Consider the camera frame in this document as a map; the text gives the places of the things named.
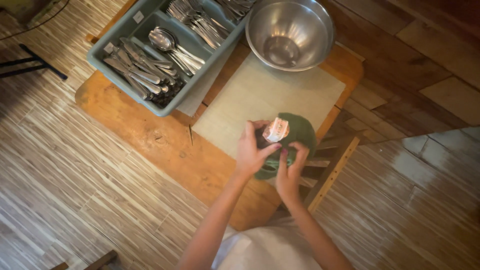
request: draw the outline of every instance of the wooden floor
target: wooden floor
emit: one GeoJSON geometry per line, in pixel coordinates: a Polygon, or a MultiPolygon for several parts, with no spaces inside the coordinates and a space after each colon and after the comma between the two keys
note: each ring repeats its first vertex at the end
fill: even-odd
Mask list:
{"type": "MultiPolygon", "coordinates": [[[[83,37],[122,4],[71,1],[0,42],[0,61],[25,43],[69,76],[0,81],[0,269],[83,269],[111,249],[125,270],[172,269],[207,211],[74,104],[94,71],[83,37]]],[[[315,217],[358,269],[478,269],[479,153],[478,128],[361,146],[315,217]]]]}

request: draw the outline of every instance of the metal mixing bowl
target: metal mixing bowl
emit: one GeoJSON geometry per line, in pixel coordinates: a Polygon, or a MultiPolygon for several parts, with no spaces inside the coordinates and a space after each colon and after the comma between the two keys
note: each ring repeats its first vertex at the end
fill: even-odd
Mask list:
{"type": "Polygon", "coordinates": [[[315,0],[261,0],[253,6],[245,28],[255,55],[286,71],[320,64],[335,38],[332,19],[315,0]]]}

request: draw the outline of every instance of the wooden table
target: wooden table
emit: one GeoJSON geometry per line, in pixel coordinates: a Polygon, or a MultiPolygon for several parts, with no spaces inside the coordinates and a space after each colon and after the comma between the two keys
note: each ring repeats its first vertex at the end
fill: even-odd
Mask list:
{"type": "MultiPolygon", "coordinates": [[[[108,29],[133,5],[130,0],[112,21],[108,29]]],[[[100,37],[87,36],[96,42],[100,37]]],[[[75,101],[86,113],[129,143],[140,154],[164,171],[207,206],[212,205],[235,167],[235,160],[191,130],[229,78],[235,73],[251,49],[243,39],[210,88],[194,117],[180,111],[158,117],[134,101],[111,83],[100,71],[95,71],[78,88],[75,101]]],[[[320,68],[345,83],[346,87],[327,118],[317,130],[322,138],[353,89],[363,76],[361,61],[335,45],[320,68]]],[[[264,225],[280,205],[275,188],[266,182],[249,181],[230,219],[237,230],[264,225]]]]}

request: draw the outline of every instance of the green knitted fabric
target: green knitted fabric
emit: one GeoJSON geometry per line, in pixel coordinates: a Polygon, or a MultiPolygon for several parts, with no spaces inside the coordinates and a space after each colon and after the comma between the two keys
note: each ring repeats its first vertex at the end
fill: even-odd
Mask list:
{"type": "MultiPolygon", "coordinates": [[[[312,158],[315,154],[315,149],[317,146],[317,138],[315,136],[315,130],[313,129],[312,124],[310,124],[307,119],[288,112],[281,112],[278,114],[278,117],[287,120],[288,126],[290,127],[287,137],[279,141],[279,143],[282,144],[282,147],[286,147],[288,149],[287,165],[290,166],[293,164],[297,155],[296,149],[288,146],[288,144],[291,142],[298,141],[307,146],[310,149],[308,158],[312,158]]],[[[267,157],[264,166],[255,174],[256,179],[265,180],[276,176],[280,159],[280,151],[281,148],[267,157]]]]}

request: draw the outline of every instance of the gray plastic tray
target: gray plastic tray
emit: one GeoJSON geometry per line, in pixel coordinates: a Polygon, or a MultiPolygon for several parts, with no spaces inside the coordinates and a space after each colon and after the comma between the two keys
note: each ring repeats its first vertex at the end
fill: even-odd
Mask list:
{"type": "Polygon", "coordinates": [[[242,20],[235,25],[226,18],[221,6],[213,0],[199,1],[205,12],[213,19],[232,31],[222,45],[214,50],[193,30],[182,24],[179,20],[170,17],[165,13],[171,0],[139,0],[125,15],[115,23],[103,37],[93,45],[87,53],[87,60],[94,67],[100,70],[106,78],[112,81],[121,90],[139,103],[142,103],[151,112],[158,116],[169,115],[187,95],[199,88],[212,86],[218,73],[224,66],[228,57],[232,53],[245,29],[246,20],[242,20]],[[141,12],[144,18],[137,23],[135,15],[141,12]],[[102,60],[108,56],[108,47],[118,46],[120,37],[130,38],[135,44],[141,47],[148,55],[154,59],[165,60],[165,54],[155,49],[148,39],[148,33],[156,26],[164,27],[172,31],[179,39],[179,44],[194,55],[205,60],[205,65],[193,76],[185,75],[178,66],[174,68],[180,73],[187,84],[177,94],[177,96],[165,107],[160,108],[149,100],[142,100],[132,90],[130,84],[110,66],[102,60]]]}

